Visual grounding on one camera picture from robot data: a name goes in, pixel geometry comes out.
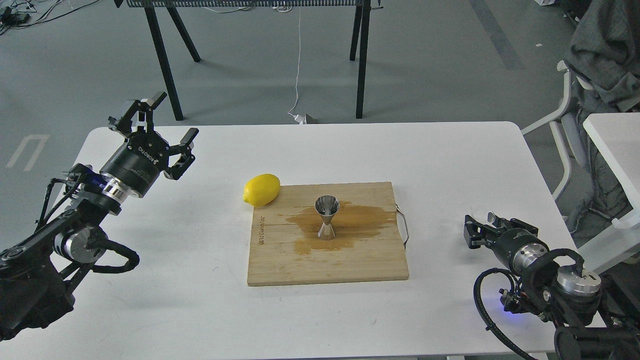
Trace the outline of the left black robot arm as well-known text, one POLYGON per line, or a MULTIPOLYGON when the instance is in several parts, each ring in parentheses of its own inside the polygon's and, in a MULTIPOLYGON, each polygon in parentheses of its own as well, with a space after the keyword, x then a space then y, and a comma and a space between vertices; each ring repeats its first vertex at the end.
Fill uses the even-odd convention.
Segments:
POLYGON ((190 128, 179 144, 169 145, 154 129, 153 112, 167 97, 133 100, 109 129, 124 141, 105 165, 94 172, 77 163, 66 178, 62 198, 43 208, 30 237, 1 252, 1 319, 3 341, 26 328, 46 328, 74 308, 73 291, 89 272, 121 274, 140 262, 137 253, 110 240, 101 228, 108 215, 118 215, 128 197, 143 198, 160 174, 178 180, 195 161, 190 128))

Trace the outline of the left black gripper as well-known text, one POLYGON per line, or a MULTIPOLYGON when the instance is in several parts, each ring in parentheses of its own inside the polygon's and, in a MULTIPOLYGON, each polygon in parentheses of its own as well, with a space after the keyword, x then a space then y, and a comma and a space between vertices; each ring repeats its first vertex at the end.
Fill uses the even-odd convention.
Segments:
POLYGON ((123 144, 100 169, 105 177, 119 180, 133 196, 144 198, 163 171, 165 178, 179 180, 194 163, 194 139, 199 129, 190 128, 178 145, 168 142, 154 130, 153 111, 167 97, 164 91, 149 99, 128 100, 122 114, 108 118, 108 128, 124 137, 123 144), (179 155, 169 166, 169 158, 179 155))

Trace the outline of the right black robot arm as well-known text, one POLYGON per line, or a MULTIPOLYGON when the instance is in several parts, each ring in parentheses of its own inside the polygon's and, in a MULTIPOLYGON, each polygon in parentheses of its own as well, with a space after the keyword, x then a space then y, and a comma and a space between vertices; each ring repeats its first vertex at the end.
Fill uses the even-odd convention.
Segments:
POLYGON ((463 237, 470 249, 485 246, 502 268, 483 271, 473 285, 478 314, 498 341, 524 360, 532 359, 510 340, 490 317, 482 300, 482 282, 502 274, 508 289, 500 289, 503 310, 530 313, 555 327, 554 349, 560 360, 637 360, 639 305, 612 276, 585 268, 575 250, 550 249, 538 238, 538 228, 493 212, 487 224, 464 217, 463 237))

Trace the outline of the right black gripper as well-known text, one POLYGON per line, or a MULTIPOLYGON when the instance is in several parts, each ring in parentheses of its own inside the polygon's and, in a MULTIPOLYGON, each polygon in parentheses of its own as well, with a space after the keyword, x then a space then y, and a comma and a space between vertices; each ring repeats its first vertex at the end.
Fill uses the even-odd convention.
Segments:
POLYGON ((493 214, 493 224, 489 226, 470 214, 464 217, 463 237, 467 247, 493 249, 499 262, 516 275, 521 275, 537 258, 550 251, 537 235, 537 227, 518 218, 506 219, 493 214))

